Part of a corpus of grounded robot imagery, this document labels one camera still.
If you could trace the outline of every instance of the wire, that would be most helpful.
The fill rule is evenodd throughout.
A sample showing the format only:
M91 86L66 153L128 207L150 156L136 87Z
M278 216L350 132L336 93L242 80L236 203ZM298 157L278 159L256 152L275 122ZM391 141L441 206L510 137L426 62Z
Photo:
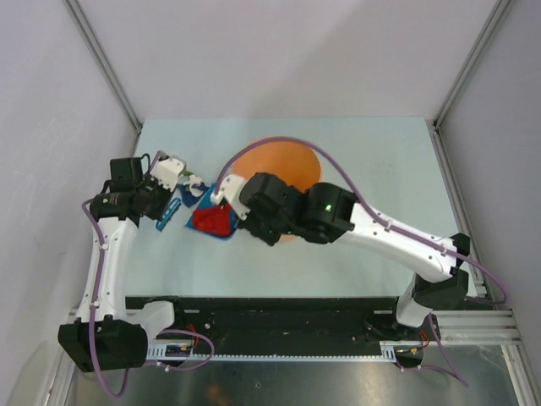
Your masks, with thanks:
M421 349L427 348L430 344L430 337L424 330L421 330L421 341L423 342L423 347Z
M195 326L193 324L188 324L186 327L192 332L197 332L195 330ZM195 337L194 340L195 340L195 342L192 345L192 349L195 349L197 347L197 344L199 344L199 337Z
M194 365L194 366L188 366L188 367L185 367L185 368L179 368L179 367L176 367L176 366L166 366L166 369L169 369L169 370L197 370L198 368L204 366L204 365L207 365L210 360L212 359L212 357L214 357L214 354L216 353L216 349L214 347L214 343L210 340L210 338L208 338L207 336L204 336L203 334L199 334L198 332L190 332L188 330L177 330L177 329L166 329L166 330L163 330L162 332L160 332L160 334L185 334L187 336L192 336L192 337L196 337L196 338L201 338L202 340L205 340L207 342L207 344L209 344L209 347L210 347L210 354L205 358L203 359L201 362L199 362L197 365Z
M353 194L357 198L358 203L363 207L363 209L378 224L380 224L382 226L385 226L387 229L389 229L391 231L394 231L394 232L399 233L399 234L401 234L401 235L403 235L405 237L413 239L414 241L417 241L417 242L419 242L421 244L427 245L427 246L429 246L430 248L432 248L434 250L438 250L442 255L454 256L458 260L464 261L464 262L468 263L469 265L478 268L485 276L490 278L496 284L496 286L498 286L498 289L502 293L502 299L497 300L497 301L490 301L490 300L486 300L486 299L469 298L469 297L467 298L467 300L471 300L471 301L474 301L474 302L477 302L477 303L482 303L482 304L485 304L485 305L497 305L497 304L501 305L501 304L505 303L505 298L507 296L507 292L506 292L506 290L505 290L505 288L503 286L503 283L498 279L498 277L494 273L492 273L492 271L490 271L486 266L481 265L479 262L477 262L477 261L475 261L475 260L473 260L471 258L468 258L465 255L459 254L458 252L455 252L455 251L452 251L452 250L447 251L444 246L439 245L439 244L437 244L434 241L431 241L429 239L425 239L424 237L421 237L421 236L419 236L419 235L417 235L415 233L412 233L411 231L406 230L405 228L401 228L401 227L395 226L393 224L388 225L387 221L384 220L383 218L381 218L374 211L374 209L369 205L369 203L364 199L363 195L361 194L361 192L359 191L357 186L355 186L355 183L352 181L352 179L349 177L349 175L347 175L346 171L340 166L340 164L331 155L329 155L326 151L322 150L321 148L319 148L316 144L314 144L312 142L309 142L309 141L306 141L306 140L301 140L299 138L286 137L286 136L268 137L268 138L264 138L262 140L255 141L254 143L244 147L242 150L237 152L229 161L226 162L226 164L224 165L224 167L221 169L220 173L218 174L218 178L216 180L216 187L214 189L214 194L218 193L218 191L220 189L220 186L221 186L221 182L223 181L223 179L226 176L227 170L239 157L241 157L242 155L246 154L249 151L252 151L254 148L257 148L258 146L261 146L261 145L264 145L264 144L270 144L270 143L273 143L273 142L292 142L292 143L296 143L296 144L306 145L306 146L312 148L314 151L319 152L327 161L329 161L331 163L331 165L339 172L339 174L341 174L341 176L346 181L347 185L351 188Z
M141 159L143 158L146 158L146 161L148 162L148 167L146 167L146 173L145 173L145 176L148 175L150 173L150 155L145 153L143 155L141 155Z
M434 335L434 338L435 338L436 342L438 343L438 347L440 348L440 352L443 355L443 357L445 358L445 361L447 362L447 364L451 367L451 370L446 370L445 368L443 368L441 366L437 366L437 365L419 365L419 366L414 366L414 367L404 367L404 366L402 366L400 364L400 361L398 361L398 359L396 360L396 366L398 368L400 368L401 372L403 372L405 370L410 370L410 371L411 370L435 370L435 371L441 372L443 374L447 374L448 376L451 376L451 377L455 378L456 380L458 380L465 387L469 387L469 384L467 383L467 381L460 375L460 373L458 372L458 369L455 367L455 365L453 364L453 362L451 361L451 359L447 355L447 352L444 350L443 344L441 343L441 340L438 337L438 334L437 334L437 332L435 330L434 323L432 322L432 313L427 315L425 321L427 321L430 324L430 330L432 330L432 334Z
M90 214L90 211L87 208L87 206L91 202L92 202L92 199L83 202L82 208L86 216L89 218L90 223L92 224L92 227L94 228L96 232L100 247L102 247L102 245L104 245L105 243L105 239L103 238L103 232L101 231L99 224L94 219L94 217ZM88 331L89 331L88 338L89 338L89 347L90 347L90 359L92 360L92 366L94 367L96 378L100 382L100 385L103 391L111 399L120 399L120 397L124 395L124 392L126 391L126 387L128 386L129 369L126 369L126 371L124 371L124 378L123 378L123 382L122 382L122 386L120 387L120 390L117 393L113 392L111 388L107 385L103 372L101 371L100 361L98 360L98 353L96 349L96 301L98 300L98 291L100 289L101 274L103 273L104 262L105 262L105 250L100 249L100 254L98 258L98 266L96 269L96 279L94 280L94 287L92 289L92 296L90 300L90 318L89 318L89 323L88 323L89 324L88 325Z

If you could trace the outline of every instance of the orange circular mat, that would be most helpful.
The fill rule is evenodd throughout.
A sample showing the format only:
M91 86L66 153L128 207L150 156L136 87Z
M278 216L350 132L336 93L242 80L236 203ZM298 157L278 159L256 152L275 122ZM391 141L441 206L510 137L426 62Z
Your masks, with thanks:
M233 163L233 173L250 179L257 172L271 173L304 192L321 179L320 160L306 145L271 142L247 152Z

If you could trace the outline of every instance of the white bracket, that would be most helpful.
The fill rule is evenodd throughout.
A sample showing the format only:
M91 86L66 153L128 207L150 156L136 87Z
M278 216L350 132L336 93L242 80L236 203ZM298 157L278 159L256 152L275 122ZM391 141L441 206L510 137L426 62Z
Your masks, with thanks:
M238 199L245 184L245 178L235 174L228 175L221 181L220 188L210 195L210 201L214 205L219 205L225 200L235 211L238 218L246 220L250 209Z
M186 162L177 156L170 156L163 161L158 161L150 170L150 175L158 180L164 189L172 192L177 187L178 178L186 170Z

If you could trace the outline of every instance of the light blue table surface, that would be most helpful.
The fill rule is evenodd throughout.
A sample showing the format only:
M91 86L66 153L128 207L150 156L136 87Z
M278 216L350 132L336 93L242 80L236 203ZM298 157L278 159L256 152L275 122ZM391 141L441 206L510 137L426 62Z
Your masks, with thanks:
M235 152L270 135L324 148L384 213L441 236L457 232L423 118L147 120L135 155L164 150L210 183ZM321 167L323 180L346 187L323 158ZM182 206L162 233L152 221L141 221L128 260L127 295L387 296L401 294L413 275L360 246L297 239L271 248L244 230L221 241L186 228L190 213Z

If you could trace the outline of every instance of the blue object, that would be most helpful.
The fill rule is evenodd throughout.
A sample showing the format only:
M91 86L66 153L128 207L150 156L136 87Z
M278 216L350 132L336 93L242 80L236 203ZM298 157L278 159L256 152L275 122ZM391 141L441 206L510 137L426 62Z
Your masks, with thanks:
M206 191L206 193L203 195L203 198L201 199L201 202L197 206L198 209L209 209L212 206L214 206L212 204L212 202L210 201L210 195L212 194L212 190L214 190L215 186L216 186L216 184L212 184L209 187L209 189ZM230 239L235 234L235 232L237 231L238 217L235 214L235 211L231 210L229 218L231 219L231 229L232 229L231 235L228 235L227 237L220 237L218 235L213 235L213 234L208 234L208 233L204 233L204 234L205 235L210 235L211 237L214 237L215 239ZM193 219L194 219L194 214L192 214L189 217L188 222L186 223L186 227L191 228L192 230L200 232L200 230L195 228Z
M177 212L178 208L181 205L182 201L178 197L171 199L171 201L169 201L167 209L163 213L163 216L161 216L161 220L156 222L156 230L163 231L169 220L171 220L172 215Z
M192 192L189 190L189 185L187 184L177 184L177 190L180 192L180 197L183 200L183 203L187 207L191 207L194 204L196 204L205 194L205 192L209 189L205 183L201 184L194 184L194 189L201 190L203 194L199 197L196 197L192 195Z

